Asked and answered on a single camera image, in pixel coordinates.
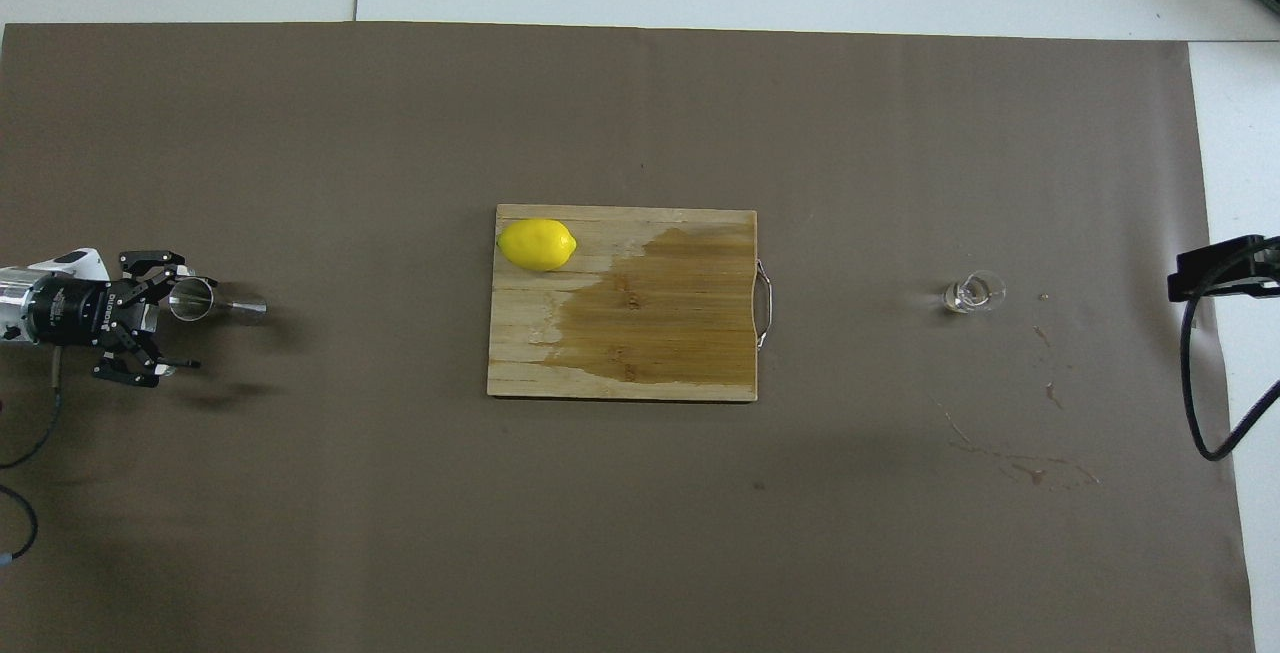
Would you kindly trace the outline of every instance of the wooden cutting board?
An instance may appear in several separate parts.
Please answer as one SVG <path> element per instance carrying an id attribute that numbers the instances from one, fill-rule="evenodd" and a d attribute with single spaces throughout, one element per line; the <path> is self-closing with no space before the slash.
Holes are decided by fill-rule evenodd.
<path id="1" fill-rule="evenodd" d="M 489 394 L 755 401 L 755 211 L 502 205 L 494 236 L 527 216 L 577 251 L 532 273 L 494 246 Z"/>

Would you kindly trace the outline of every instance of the brown tablecloth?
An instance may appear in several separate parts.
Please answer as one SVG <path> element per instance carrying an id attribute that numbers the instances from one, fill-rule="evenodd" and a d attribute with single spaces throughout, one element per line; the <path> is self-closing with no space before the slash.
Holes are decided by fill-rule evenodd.
<path id="1" fill-rule="evenodd" d="M 173 248 L 273 306 L 163 320 L 206 367 L 156 391 L 68 353 L 5 650 L 1252 650 L 1164 292 L 1184 44 L 9 26 L 0 134 L 4 265 Z M 498 202 L 758 210 L 759 402 L 488 398 Z M 978 268 L 1006 306 L 941 312 Z M 0 356 L 6 457 L 47 365 Z"/>

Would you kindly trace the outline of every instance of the black cable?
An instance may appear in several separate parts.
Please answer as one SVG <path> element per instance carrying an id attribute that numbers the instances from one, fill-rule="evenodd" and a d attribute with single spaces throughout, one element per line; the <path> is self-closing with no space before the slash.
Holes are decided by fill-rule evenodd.
<path id="1" fill-rule="evenodd" d="M 40 437 L 40 440 L 37 440 L 36 444 L 32 446 L 29 451 L 27 451 L 18 458 L 8 464 L 0 464 L 0 469 L 12 469 L 14 466 L 22 465 L 23 462 L 29 461 L 32 456 L 35 456 L 37 452 L 40 452 L 41 448 L 45 447 L 45 443 L 49 442 L 50 434 L 54 433 L 54 426 L 58 425 L 58 416 L 61 415 L 63 412 L 63 347 L 61 346 L 54 348 L 54 371 L 51 383 L 54 387 L 54 415 L 49 417 L 49 426 L 45 428 L 45 434 Z M 20 493 L 6 485 L 0 485 L 0 493 L 4 493 L 9 498 L 13 498 L 13 501 L 22 507 L 23 512 L 27 512 L 27 521 L 31 524 L 31 531 L 27 534 L 27 543 L 23 543 L 22 548 L 15 551 L 14 553 L 0 553 L 0 566 L 6 566 L 17 561 L 18 558 L 23 557 L 27 553 L 27 551 L 31 549 L 32 544 L 36 543 L 36 533 L 40 531 L 40 520 L 36 517 L 36 508 L 33 508 L 31 506 L 31 502 L 28 502 L 27 498 L 23 498 Z"/>
<path id="2" fill-rule="evenodd" d="M 1231 451 L 1235 449 L 1235 444 L 1244 438 L 1244 434 L 1248 433 L 1248 430 L 1253 428 L 1253 424 L 1262 417 L 1262 414 L 1271 407 L 1271 403 L 1280 399 L 1280 380 L 1276 380 L 1275 384 L 1267 389 L 1261 398 L 1258 398 L 1258 402 L 1253 403 L 1253 407 L 1244 415 L 1240 424 L 1235 425 L 1235 430 L 1226 437 L 1226 440 L 1224 440 L 1222 444 L 1213 451 L 1210 451 L 1204 446 L 1204 437 L 1201 434 L 1199 421 L 1196 419 L 1196 401 L 1192 398 L 1192 319 L 1196 318 L 1196 306 L 1199 305 L 1201 298 L 1204 297 L 1204 293 L 1208 292 L 1219 277 L 1226 273 L 1226 269 L 1248 259 L 1258 251 L 1265 251 L 1266 248 L 1280 248 L 1280 237 L 1262 239 L 1258 243 L 1253 243 L 1253 246 L 1249 246 L 1248 248 L 1240 248 L 1240 251 L 1225 257 L 1216 268 L 1204 274 L 1204 278 L 1199 280 L 1196 289 L 1192 292 L 1190 298 L 1187 300 L 1187 310 L 1183 312 L 1183 330 L 1178 342 L 1178 357 L 1183 371 L 1183 403 L 1187 407 L 1187 424 L 1192 429 L 1192 439 L 1196 442 L 1196 448 L 1199 451 L 1201 456 L 1210 461 L 1221 461 L 1228 457 Z"/>
<path id="3" fill-rule="evenodd" d="M 36 444 L 32 446 L 31 449 L 28 449 L 22 456 L 18 456 L 17 458 L 9 461 L 8 464 L 0 464 L 0 470 L 20 466 L 22 464 L 29 461 L 32 456 L 38 453 L 40 449 L 45 447 L 45 443 L 49 442 L 49 437 L 54 433 L 54 426 L 58 425 L 58 416 L 60 416 L 63 412 L 63 347 L 61 346 L 54 348 L 52 385 L 54 385 L 54 415 L 49 417 L 49 426 L 45 428 L 45 434 L 41 435 L 40 440 L 37 440 Z"/>
<path id="4" fill-rule="evenodd" d="M 23 557 L 31 549 L 31 545 L 36 543 L 36 531 L 40 530 L 40 520 L 36 519 L 36 510 L 31 507 L 31 502 L 23 498 L 17 490 L 6 485 L 0 485 L 0 493 L 13 498 L 14 502 L 22 506 L 22 510 L 27 512 L 27 520 L 31 522 L 31 533 L 27 534 L 27 543 L 23 543 L 18 552 L 0 553 L 0 566 L 6 566 Z"/>

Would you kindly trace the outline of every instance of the metal handle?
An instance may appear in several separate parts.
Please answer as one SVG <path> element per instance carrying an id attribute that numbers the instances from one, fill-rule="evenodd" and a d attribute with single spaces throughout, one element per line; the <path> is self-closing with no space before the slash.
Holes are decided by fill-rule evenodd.
<path id="1" fill-rule="evenodd" d="M 773 280 L 769 280 L 769 274 L 764 273 L 764 262 L 759 259 L 755 260 L 755 279 L 764 284 L 764 328 L 755 334 L 755 350 L 764 347 L 764 337 L 769 334 L 769 326 L 773 325 Z"/>

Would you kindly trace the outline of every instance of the lemon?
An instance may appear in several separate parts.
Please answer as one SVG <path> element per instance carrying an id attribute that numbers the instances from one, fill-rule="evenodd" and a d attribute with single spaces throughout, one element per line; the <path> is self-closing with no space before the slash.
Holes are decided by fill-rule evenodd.
<path id="1" fill-rule="evenodd" d="M 508 261 L 527 270 L 556 270 L 568 261 L 577 241 L 558 220 L 531 216 L 507 225 L 498 234 L 498 248 Z"/>

